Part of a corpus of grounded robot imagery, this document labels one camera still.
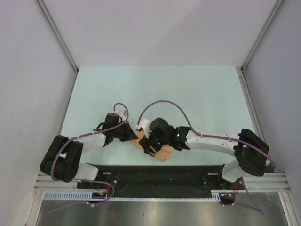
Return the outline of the orange cloth napkin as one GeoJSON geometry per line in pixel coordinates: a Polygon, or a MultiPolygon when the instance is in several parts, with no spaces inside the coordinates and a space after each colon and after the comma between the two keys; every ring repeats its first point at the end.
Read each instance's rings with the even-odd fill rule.
{"type": "MultiPolygon", "coordinates": [[[[139,141],[144,137],[144,132],[136,130],[135,134],[138,136],[138,138],[131,140],[131,143],[135,148],[141,150],[144,153],[143,147],[139,144],[139,141]]],[[[156,154],[153,158],[161,162],[166,162],[168,159],[172,158],[172,150],[173,148],[171,146],[163,145],[159,151],[156,151],[156,154]]]]}

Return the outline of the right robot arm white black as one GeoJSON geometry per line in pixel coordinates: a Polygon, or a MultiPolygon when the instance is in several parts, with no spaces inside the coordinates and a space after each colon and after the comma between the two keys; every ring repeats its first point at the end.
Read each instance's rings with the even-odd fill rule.
{"type": "Polygon", "coordinates": [[[178,151],[205,149],[234,157],[219,169],[217,185],[222,189],[228,189],[247,174],[264,175],[269,146],[249,129],[230,135],[205,134],[192,127],[175,128],[164,119],[156,118],[153,121],[141,120],[136,131],[143,134],[139,144],[150,156],[155,156],[167,145],[178,151]]]}

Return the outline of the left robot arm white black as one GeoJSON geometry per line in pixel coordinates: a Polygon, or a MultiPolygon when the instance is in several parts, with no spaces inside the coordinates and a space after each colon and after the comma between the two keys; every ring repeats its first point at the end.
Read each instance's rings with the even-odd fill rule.
{"type": "Polygon", "coordinates": [[[66,183],[74,179],[87,180],[93,188],[103,185],[104,177],[99,169],[88,163],[81,163],[83,153],[96,148],[105,147],[114,139],[121,142],[136,140],[138,136],[126,121],[126,113],[108,113],[91,133],[68,138],[56,136],[41,164],[40,171],[51,176],[53,180],[66,183]]]}

